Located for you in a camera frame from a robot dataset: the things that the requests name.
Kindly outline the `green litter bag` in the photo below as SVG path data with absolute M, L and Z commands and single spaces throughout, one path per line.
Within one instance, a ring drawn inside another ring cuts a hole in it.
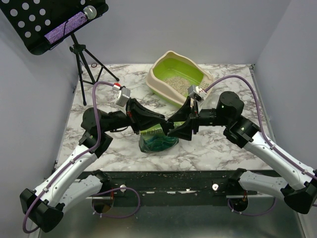
M 177 137 L 169 137 L 165 134 L 140 135 L 139 149 L 143 153 L 156 153 L 170 149 L 178 143 Z

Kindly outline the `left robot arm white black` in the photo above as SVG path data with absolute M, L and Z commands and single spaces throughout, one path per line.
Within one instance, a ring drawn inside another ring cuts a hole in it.
M 135 134 L 160 124 L 164 132 L 173 128 L 164 115 L 143 107 L 136 99 L 127 101 L 126 111 L 103 112 L 97 107 L 85 110 L 82 128 L 85 130 L 79 144 L 68 159 L 35 189 L 24 189 L 20 201 L 26 222 L 30 219 L 43 232 L 50 232 L 63 218 L 66 202 L 61 199 L 77 177 L 110 146 L 113 138 L 108 131 L 131 127 Z

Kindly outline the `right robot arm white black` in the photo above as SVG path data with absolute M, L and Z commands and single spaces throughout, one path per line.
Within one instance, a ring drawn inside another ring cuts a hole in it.
M 317 180 L 311 175 L 317 172 L 300 161 L 290 157 L 286 161 L 281 156 L 283 150 L 261 133 L 261 129 L 251 120 L 241 115 L 244 103 L 231 91 L 223 92 L 214 109 L 198 110 L 198 104 L 184 105 L 168 119 L 169 123 L 181 121 L 183 124 L 168 132 L 168 136 L 190 141 L 200 126 L 224 126 L 223 132 L 231 143 L 256 155 L 274 169 L 279 176 L 259 175 L 245 169 L 237 169 L 229 178 L 228 189 L 233 194 L 243 190 L 256 191 L 283 200 L 294 211 L 308 214 L 317 199 Z

